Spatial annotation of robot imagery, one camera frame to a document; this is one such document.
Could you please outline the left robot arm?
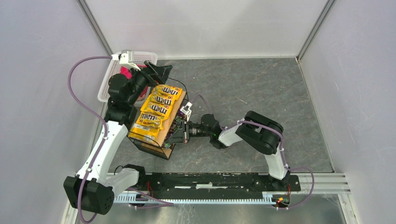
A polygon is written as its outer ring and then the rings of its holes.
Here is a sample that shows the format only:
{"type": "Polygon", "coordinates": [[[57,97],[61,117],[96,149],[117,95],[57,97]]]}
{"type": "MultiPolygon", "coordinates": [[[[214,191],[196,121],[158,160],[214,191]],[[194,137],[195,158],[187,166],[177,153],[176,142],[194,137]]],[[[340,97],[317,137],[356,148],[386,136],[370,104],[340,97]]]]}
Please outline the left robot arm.
{"type": "Polygon", "coordinates": [[[139,68],[129,66],[132,74],[115,74],[108,80],[107,111],[101,117],[87,108],[78,98],[75,100],[102,123],[101,134],[83,167],[64,181],[64,189],[71,206],[78,210],[105,215],[111,209],[116,197],[132,186],[145,184],[145,169],[141,166],[127,164],[122,170],[108,177],[107,172],[122,140],[134,123],[137,114],[135,103],[146,87],[155,87],[166,83],[172,70],[171,65],[156,66],[149,61],[139,68]]]}

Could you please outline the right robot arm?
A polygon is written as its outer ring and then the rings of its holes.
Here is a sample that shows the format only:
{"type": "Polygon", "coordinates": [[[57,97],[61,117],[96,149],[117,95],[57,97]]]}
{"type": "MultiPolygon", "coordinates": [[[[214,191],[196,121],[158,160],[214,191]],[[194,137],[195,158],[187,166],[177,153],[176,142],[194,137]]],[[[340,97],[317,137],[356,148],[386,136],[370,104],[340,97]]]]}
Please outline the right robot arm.
{"type": "Polygon", "coordinates": [[[290,176],[289,166],[282,154],[283,127],[279,123],[248,111],[243,119],[230,127],[222,127],[213,114],[205,114],[200,123],[183,120],[164,142],[188,143],[191,137],[208,137],[216,149],[225,149],[244,141],[265,156],[269,168],[269,181],[274,188],[286,187],[290,176]]]}

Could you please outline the purple candy bag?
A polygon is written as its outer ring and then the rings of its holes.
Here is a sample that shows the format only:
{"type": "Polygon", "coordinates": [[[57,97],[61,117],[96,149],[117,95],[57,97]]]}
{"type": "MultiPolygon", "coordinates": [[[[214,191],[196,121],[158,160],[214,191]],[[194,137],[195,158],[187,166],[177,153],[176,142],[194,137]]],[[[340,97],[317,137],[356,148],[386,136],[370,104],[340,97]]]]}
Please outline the purple candy bag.
{"type": "Polygon", "coordinates": [[[169,129],[169,132],[170,132],[170,133],[174,133],[174,132],[177,131],[179,128],[180,128],[180,124],[172,124],[171,127],[170,127],[170,129],[169,129]]]}
{"type": "Polygon", "coordinates": [[[173,120],[173,124],[179,125],[183,121],[182,115],[176,115],[175,119],[173,120]]]}

